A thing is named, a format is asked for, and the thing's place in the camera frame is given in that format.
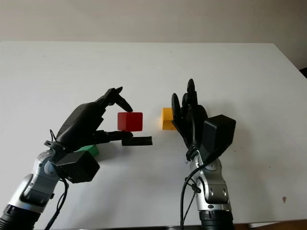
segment black cable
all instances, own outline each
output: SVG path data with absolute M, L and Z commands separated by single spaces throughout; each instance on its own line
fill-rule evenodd
M 197 169 L 193 170 L 190 175 L 187 177 L 186 181 L 184 182 L 183 186 L 182 186 L 182 190 L 181 190 L 181 197 L 180 197 L 180 230 L 184 229 L 184 219 L 183 219 L 183 200 L 184 200 L 184 193 L 186 191 L 187 185 L 189 180 L 192 178 L 192 176 L 197 173 L 198 171 L 204 169 L 207 165 L 203 164 L 200 167 L 198 167 Z
M 192 178 L 190 180 L 193 181 L 193 183 L 196 185 L 195 181 Z
M 58 204 L 57 204 L 57 210 L 54 213 L 53 217 L 50 219 L 49 223 L 47 224 L 47 226 L 45 227 L 45 230 L 49 230 L 52 226 L 52 224 L 54 223 L 54 221 L 56 220 L 56 218 L 59 215 L 59 212 L 61 211 L 63 204 L 66 200 L 66 196 L 67 196 L 67 191 L 68 191 L 68 187 L 69 184 L 67 183 L 67 181 L 65 180 L 65 178 L 62 178 L 60 181 L 62 181 L 64 183 L 65 186 L 65 191 L 64 193 L 61 195 L 61 197 L 59 198 Z
M 189 203 L 188 209 L 187 209 L 186 213 L 184 214 L 183 222 L 186 220 L 187 214 L 188 214 L 189 209 L 190 209 L 190 207 L 191 207 L 191 205 L 192 205 L 192 202 L 193 202 L 193 200 L 194 200 L 195 194 L 196 194 L 196 192 L 194 192 L 194 194 L 193 194 L 193 196 L 192 196 L 192 199 L 191 199 L 191 201 L 190 201 L 190 203 Z
M 50 134 L 51 134 L 51 141 L 53 141 L 53 139 L 56 141 L 56 136 L 54 135 L 53 131 L 50 129 Z

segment white wall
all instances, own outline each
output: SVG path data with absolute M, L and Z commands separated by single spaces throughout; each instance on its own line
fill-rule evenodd
M 0 0 L 2 41 L 274 43 L 307 66 L 306 0 Z

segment black housing box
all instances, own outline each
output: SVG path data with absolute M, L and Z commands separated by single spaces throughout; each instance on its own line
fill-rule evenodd
M 236 121 L 225 115 L 208 118 L 203 126 L 202 144 L 208 152 L 226 150 L 234 139 Z
M 72 183 L 91 181 L 100 168 L 91 153 L 85 150 L 69 153 L 53 164 Z

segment dark floor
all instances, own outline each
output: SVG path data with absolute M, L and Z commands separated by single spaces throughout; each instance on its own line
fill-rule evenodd
M 246 224 L 236 225 L 236 230 L 248 230 Z M 307 230 L 307 220 L 288 221 L 254 228 L 253 230 Z

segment red cube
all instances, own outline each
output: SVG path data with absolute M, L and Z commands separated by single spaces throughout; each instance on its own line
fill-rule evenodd
M 117 129 L 126 132 L 142 131 L 143 113 L 136 113 L 136 112 L 118 113 Z

